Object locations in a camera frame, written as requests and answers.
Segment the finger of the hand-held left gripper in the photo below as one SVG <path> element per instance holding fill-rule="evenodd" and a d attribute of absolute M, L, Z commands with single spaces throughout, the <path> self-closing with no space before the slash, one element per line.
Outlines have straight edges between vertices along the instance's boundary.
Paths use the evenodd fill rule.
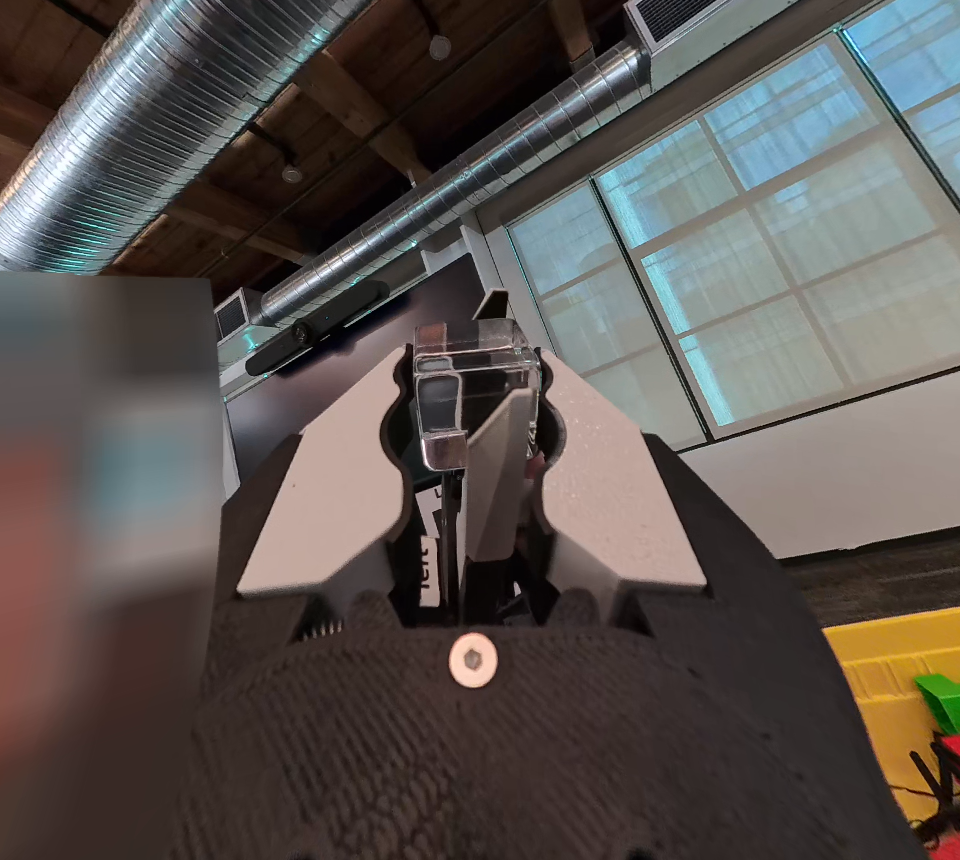
<path fill-rule="evenodd" d="M 515 389 L 467 440 L 463 547 L 472 562 L 508 559 L 514 550 L 530 452 L 531 389 Z"/>

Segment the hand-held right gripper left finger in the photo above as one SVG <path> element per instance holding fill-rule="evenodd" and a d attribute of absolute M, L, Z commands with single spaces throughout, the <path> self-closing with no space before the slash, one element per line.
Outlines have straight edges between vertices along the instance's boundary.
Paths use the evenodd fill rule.
<path fill-rule="evenodd" d="M 343 617 L 396 585 L 392 545 L 408 524 L 412 479 L 390 445 L 408 402 L 412 347 L 391 351 L 306 425 L 236 586 L 246 601 L 318 597 Z"/>

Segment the yellow storage bin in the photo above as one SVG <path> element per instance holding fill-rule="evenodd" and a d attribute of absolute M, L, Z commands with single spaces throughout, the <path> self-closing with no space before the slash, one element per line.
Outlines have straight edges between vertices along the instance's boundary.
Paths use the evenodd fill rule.
<path fill-rule="evenodd" d="M 914 678 L 944 674 L 959 683 L 957 607 L 824 631 L 866 727 L 885 788 L 925 858 L 958 858 L 958 799 L 938 800 L 930 749 L 941 733 Z"/>

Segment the large gridded window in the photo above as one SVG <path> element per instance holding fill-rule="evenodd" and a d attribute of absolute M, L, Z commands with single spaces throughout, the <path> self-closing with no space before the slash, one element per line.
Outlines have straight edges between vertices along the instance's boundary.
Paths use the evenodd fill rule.
<path fill-rule="evenodd" d="M 958 368 L 959 0 L 888 0 L 506 227 L 556 356 L 692 448 Z"/>

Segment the green plastic block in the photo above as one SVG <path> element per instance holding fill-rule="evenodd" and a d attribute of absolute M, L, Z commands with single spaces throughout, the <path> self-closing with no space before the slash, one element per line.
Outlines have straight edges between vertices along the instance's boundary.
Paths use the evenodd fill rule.
<path fill-rule="evenodd" d="M 959 735 L 959 683 L 944 674 L 922 674 L 914 683 L 939 731 Z"/>

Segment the large silver ventilation duct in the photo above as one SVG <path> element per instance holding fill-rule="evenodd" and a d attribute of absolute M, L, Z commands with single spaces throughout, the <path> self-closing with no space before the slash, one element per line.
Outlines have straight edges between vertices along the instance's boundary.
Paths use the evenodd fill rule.
<path fill-rule="evenodd" d="M 2 271 L 110 266 L 374 1 L 136 0 L 2 191 Z"/>

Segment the thin silver ventilation duct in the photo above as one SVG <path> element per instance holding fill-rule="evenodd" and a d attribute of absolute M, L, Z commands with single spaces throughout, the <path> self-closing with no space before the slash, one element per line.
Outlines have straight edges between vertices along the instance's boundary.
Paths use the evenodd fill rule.
<path fill-rule="evenodd" d="M 267 291 L 254 324 L 284 329 L 629 112 L 652 89 L 628 36 Z"/>

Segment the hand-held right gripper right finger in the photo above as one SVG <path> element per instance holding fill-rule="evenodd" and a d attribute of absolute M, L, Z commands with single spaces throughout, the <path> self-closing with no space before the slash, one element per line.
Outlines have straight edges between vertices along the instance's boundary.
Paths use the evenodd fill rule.
<path fill-rule="evenodd" d="M 707 578 L 642 430 L 554 354 L 541 415 L 558 425 L 537 512 L 553 541 L 546 580 L 584 590 L 602 622 L 637 591 L 701 593 Z"/>

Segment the small white air vent unit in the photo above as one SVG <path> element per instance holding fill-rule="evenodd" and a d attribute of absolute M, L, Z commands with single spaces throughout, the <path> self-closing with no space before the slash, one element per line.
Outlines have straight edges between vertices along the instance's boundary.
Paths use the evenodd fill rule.
<path fill-rule="evenodd" d="M 261 299 L 259 290 L 241 288 L 215 308 L 219 368 L 223 372 L 269 341 L 277 329 L 258 323 Z"/>

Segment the red plastic item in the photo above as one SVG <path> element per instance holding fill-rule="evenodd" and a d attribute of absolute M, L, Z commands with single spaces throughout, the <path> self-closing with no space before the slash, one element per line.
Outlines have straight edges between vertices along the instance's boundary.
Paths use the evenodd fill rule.
<path fill-rule="evenodd" d="M 959 736 L 935 732 L 930 749 L 939 770 L 937 797 L 942 806 L 947 806 L 958 799 Z"/>

